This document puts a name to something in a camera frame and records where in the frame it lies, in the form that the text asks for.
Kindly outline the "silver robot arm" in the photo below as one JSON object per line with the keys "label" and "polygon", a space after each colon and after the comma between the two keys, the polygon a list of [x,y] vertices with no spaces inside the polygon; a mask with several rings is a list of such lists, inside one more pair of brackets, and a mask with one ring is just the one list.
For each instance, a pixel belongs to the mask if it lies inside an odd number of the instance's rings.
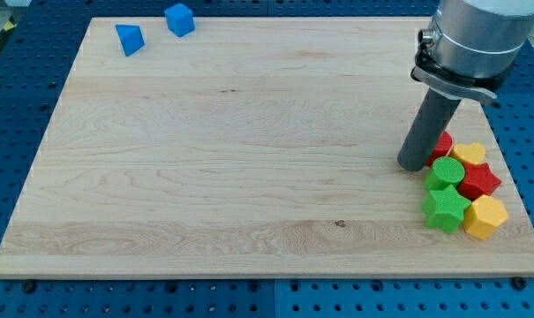
{"label": "silver robot arm", "polygon": [[534,26],[534,0],[440,0],[417,41],[442,68],[470,78],[502,74]]}

